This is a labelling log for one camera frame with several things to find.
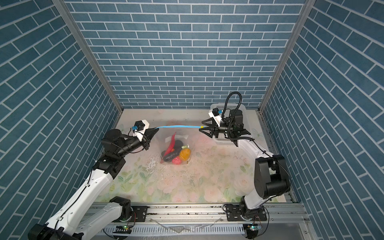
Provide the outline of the red chili pepper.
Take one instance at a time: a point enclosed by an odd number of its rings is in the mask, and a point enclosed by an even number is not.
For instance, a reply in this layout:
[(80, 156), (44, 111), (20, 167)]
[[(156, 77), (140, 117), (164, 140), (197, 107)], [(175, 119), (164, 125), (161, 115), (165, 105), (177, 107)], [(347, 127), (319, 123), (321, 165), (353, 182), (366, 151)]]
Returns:
[(175, 135), (176, 135), (176, 134), (173, 134), (173, 135), (172, 135), (172, 137), (171, 137), (171, 142), (170, 142), (170, 144), (169, 144), (167, 150), (166, 150), (165, 153), (164, 153), (164, 157), (165, 157), (166, 155), (168, 155), (169, 153), (172, 152), (172, 149), (173, 149), (174, 146), (175, 146)]

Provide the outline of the clear zip top bag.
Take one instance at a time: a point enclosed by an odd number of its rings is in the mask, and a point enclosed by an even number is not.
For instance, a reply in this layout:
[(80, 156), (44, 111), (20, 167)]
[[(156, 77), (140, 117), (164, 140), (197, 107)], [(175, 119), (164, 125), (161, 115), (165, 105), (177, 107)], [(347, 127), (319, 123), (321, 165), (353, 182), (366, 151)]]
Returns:
[(181, 166), (189, 164), (199, 138), (201, 126), (160, 126), (155, 135), (162, 165)]

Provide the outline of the long black food piece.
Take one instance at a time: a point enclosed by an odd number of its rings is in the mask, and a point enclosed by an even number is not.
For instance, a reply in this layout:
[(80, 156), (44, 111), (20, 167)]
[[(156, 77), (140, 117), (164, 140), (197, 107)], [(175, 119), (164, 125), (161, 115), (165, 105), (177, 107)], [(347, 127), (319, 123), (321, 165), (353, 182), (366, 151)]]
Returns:
[(178, 157), (179, 156), (179, 154), (180, 154), (180, 151), (183, 149), (183, 146), (184, 146), (184, 143), (181, 141), (181, 140), (176, 140), (176, 142), (175, 142), (175, 146), (174, 146), (174, 148), (172, 149), (172, 152), (171, 153), (169, 153), (168, 155), (166, 155), (165, 157), (164, 157), (164, 153), (165, 153), (165, 151), (163, 151), (162, 153), (161, 153), (161, 157), (162, 157), (162, 160), (164, 161), (164, 162), (171, 162), (174, 158), (176, 158), (176, 157)]

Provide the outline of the yellow food ball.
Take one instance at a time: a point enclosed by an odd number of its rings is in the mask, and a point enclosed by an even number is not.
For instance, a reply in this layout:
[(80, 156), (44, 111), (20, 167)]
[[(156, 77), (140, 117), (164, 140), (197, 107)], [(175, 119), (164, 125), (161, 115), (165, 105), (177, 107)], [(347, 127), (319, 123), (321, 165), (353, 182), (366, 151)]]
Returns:
[(188, 161), (190, 156), (191, 156), (191, 149), (189, 148), (184, 148), (180, 151), (180, 154), (179, 154), (179, 158), (182, 160), (182, 161)]

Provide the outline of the pink round food ball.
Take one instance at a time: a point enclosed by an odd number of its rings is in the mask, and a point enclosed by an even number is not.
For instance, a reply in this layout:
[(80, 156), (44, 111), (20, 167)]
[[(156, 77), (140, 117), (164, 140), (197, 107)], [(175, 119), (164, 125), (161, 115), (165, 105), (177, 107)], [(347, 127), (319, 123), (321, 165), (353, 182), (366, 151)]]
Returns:
[(174, 165), (181, 165), (182, 164), (182, 160), (179, 158), (179, 157), (176, 157), (172, 160), (172, 164)]

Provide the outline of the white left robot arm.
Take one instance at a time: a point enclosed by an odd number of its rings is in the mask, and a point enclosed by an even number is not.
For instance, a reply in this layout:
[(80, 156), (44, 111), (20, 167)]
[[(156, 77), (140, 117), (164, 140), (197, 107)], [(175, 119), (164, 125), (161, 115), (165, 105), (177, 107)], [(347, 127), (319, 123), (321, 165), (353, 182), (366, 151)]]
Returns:
[(114, 197), (106, 207), (83, 220), (100, 193), (118, 176), (126, 163), (125, 156), (148, 150), (158, 128), (143, 128), (133, 135), (118, 129), (109, 130), (102, 139), (105, 153), (92, 167), (89, 176), (73, 196), (44, 224), (35, 224), (28, 232), (29, 240), (90, 240), (115, 220), (130, 220), (131, 201)]

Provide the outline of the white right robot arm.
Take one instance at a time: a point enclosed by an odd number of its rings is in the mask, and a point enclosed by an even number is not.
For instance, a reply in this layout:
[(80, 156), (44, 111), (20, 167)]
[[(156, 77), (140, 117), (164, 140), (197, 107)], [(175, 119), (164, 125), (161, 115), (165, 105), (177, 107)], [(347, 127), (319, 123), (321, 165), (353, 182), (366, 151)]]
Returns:
[(262, 148), (243, 123), (243, 113), (239, 109), (225, 111), (214, 108), (209, 111), (210, 118), (202, 121), (204, 127), (199, 131), (210, 138), (220, 134), (245, 151), (255, 160), (254, 189), (240, 201), (241, 215), (245, 217), (260, 209), (264, 203), (281, 196), (291, 189), (291, 180), (285, 158)]

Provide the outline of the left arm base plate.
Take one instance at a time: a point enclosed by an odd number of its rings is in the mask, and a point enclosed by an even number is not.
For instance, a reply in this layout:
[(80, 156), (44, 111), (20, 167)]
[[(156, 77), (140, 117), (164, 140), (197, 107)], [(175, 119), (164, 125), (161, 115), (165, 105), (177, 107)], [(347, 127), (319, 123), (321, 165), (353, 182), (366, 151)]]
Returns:
[(148, 208), (148, 206), (132, 206), (129, 218), (121, 220), (117, 219), (114, 220), (113, 223), (143, 223), (146, 221)]

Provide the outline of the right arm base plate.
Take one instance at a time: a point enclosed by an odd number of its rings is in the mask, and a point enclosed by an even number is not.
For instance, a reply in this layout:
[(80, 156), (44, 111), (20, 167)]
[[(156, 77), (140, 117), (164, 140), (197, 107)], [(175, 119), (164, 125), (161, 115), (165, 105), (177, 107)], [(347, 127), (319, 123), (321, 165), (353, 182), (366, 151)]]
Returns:
[(240, 222), (240, 221), (266, 221), (266, 211), (262, 208), (249, 210), (245, 206), (224, 204), (222, 210), (225, 212), (227, 221)]

